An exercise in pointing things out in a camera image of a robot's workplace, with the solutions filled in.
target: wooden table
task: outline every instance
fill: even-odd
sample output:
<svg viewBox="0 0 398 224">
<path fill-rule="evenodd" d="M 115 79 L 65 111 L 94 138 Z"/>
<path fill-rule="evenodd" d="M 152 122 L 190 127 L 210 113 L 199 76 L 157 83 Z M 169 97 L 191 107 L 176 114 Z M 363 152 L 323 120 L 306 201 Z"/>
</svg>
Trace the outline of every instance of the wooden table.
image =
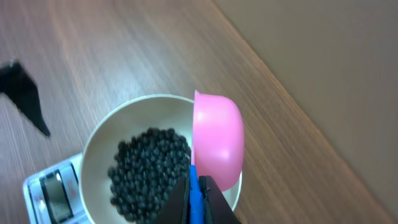
<svg viewBox="0 0 398 224">
<path fill-rule="evenodd" d="M 112 109 L 153 93 L 228 96 L 245 122 L 242 223 L 392 223 L 210 0 L 2 0 L 0 62 L 19 58 L 52 137 L 0 100 L 0 217 L 27 223 L 22 182 L 81 152 Z"/>
</svg>

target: white bowl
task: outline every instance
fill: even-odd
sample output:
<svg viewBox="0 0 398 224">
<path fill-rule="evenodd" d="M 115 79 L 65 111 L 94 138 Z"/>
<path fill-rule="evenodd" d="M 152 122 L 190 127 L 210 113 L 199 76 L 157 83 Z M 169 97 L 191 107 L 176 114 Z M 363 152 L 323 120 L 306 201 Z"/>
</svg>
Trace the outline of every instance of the white bowl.
<svg viewBox="0 0 398 224">
<path fill-rule="evenodd" d="M 193 100 L 173 95 L 149 95 L 131 100 L 107 115 L 91 134 L 81 160 L 79 189 L 83 208 L 92 223 L 129 223 L 109 202 L 110 166 L 116 165 L 113 156 L 118 143 L 130 140 L 149 127 L 167 129 L 192 141 Z M 234 187 L 223 192 L 232 210 L 241 193 L 242 174 Z"/>
</svg>

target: digital scale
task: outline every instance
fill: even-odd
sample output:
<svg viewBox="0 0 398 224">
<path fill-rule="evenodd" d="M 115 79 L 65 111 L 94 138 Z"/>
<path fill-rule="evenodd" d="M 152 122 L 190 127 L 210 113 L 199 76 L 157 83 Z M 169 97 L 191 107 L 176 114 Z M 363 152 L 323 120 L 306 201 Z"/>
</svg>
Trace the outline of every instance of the digital scale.
<svg viewBox="0 0 398 224">
<path fill-rule="evenodd" d="M 90 224 L 80 200 L 77 154 L 28 177 L 23 184 L 31 224 Z"/>
</svg>

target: wall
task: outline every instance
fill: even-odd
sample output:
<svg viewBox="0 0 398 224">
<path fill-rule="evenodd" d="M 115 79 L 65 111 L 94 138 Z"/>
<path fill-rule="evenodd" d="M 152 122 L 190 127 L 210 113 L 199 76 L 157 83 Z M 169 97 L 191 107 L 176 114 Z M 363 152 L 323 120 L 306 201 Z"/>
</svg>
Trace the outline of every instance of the wall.
<svg viewBox="0 0 398 224">
<path fill-rule="evenodd" d="M 398 2 L 215 0 L 398 217 Z"/>
</svg>

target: pink measuring cup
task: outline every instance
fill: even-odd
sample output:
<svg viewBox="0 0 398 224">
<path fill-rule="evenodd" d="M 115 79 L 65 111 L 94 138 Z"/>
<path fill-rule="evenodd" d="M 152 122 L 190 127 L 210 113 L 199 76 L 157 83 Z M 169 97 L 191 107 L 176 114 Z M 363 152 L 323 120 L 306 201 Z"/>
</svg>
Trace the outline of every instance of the pink measuring cup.
<svg viewBox="0 0 398 224">
<path fill-rule="evenodd" d="M 192 136 L 197 175 L 212 176 L 221 191 L 233 187 L 244 156 L 243 119 L 236 104 L 195 91 Z"/>
</svg>

